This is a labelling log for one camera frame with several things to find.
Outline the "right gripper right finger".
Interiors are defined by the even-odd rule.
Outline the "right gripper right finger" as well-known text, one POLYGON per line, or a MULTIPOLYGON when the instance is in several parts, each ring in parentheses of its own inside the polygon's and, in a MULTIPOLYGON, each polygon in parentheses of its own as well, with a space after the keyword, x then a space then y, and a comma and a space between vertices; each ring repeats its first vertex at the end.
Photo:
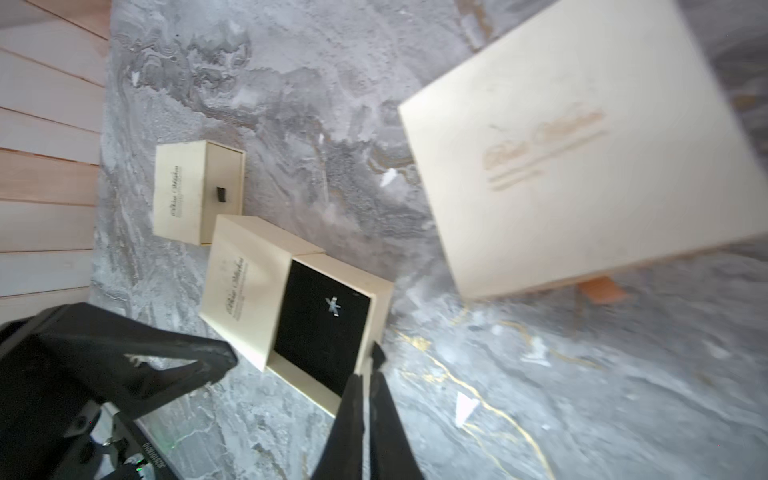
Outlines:
POLYGON ((386 362, 381 346, 374 342, 369 389, 371 478, 378 480, 424 480, 401 423, 384 374, 386 362))

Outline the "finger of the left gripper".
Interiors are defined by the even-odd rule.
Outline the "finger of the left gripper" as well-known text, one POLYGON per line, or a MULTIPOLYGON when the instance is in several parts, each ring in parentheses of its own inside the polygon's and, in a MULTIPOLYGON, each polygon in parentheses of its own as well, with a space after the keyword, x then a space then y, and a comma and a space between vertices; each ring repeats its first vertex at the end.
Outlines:
POLYGON ((237 363, 225 341, 63 304, 2 324, 1 410, 93 401, 136 419, 222 380, 237 363))

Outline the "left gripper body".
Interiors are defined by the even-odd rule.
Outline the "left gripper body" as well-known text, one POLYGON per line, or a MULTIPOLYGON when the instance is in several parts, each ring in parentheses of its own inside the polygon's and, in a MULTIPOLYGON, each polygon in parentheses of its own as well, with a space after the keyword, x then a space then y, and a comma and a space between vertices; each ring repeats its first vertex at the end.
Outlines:
POLYGON ((146 432, 119 411, 106 441, 101 404, 39 344, 1 348, 3 479, 178 479, 146 432))

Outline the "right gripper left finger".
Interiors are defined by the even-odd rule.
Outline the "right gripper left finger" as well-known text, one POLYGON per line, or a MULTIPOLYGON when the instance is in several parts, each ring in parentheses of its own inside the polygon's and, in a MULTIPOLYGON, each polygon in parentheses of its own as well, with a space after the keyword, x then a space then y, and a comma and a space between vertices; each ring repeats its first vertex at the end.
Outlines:
POLYGON ((364 426, 363 379, 348 379, 334 423, 312 480, 361 480, 364 426))

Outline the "silver star earring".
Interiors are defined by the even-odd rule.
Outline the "silver star earring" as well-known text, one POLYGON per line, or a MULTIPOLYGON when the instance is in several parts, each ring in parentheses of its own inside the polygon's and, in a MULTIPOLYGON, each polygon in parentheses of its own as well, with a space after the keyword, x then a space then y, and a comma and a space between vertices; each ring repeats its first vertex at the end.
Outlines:
POLYGON ((338 303, 338 297, 332 296, 330 298, 326 298, 325 301, 328 305, 329 313, 332 314, 334 317, 339 317, 341 305, 338 303))

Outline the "small cream jewelry box front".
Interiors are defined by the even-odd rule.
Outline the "small cream jewelry box front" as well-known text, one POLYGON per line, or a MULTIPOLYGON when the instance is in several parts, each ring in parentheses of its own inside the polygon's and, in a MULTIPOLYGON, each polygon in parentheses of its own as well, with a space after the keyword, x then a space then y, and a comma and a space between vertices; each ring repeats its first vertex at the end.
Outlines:
POLYGON ((242 213, 245 160, 244 151, 209 140, 157 146, 153 234, 209 245, 219 215, 242 213))

